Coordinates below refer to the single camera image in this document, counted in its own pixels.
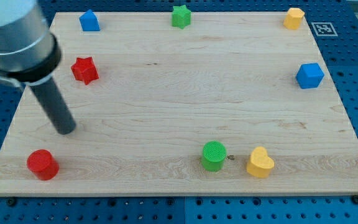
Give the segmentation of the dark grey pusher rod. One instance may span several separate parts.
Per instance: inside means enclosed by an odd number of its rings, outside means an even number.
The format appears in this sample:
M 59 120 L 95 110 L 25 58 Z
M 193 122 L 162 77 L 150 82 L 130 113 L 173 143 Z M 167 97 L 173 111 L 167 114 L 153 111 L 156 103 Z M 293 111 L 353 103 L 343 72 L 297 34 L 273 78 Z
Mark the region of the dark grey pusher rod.
M 58 134 L 66 135 L 75 130 L 75 120 L 53 78 L 31 85 L 30 89 Z

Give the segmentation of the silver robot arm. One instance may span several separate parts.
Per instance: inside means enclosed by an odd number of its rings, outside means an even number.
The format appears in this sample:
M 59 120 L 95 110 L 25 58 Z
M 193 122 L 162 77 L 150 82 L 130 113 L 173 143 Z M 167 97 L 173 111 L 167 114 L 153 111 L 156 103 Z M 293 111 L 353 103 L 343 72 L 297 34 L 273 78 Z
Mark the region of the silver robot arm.
M 0 83 L 28 86 L 59 134 L 76 123 L 54 79 L 62 53 L 36 0 L 0 0 Z

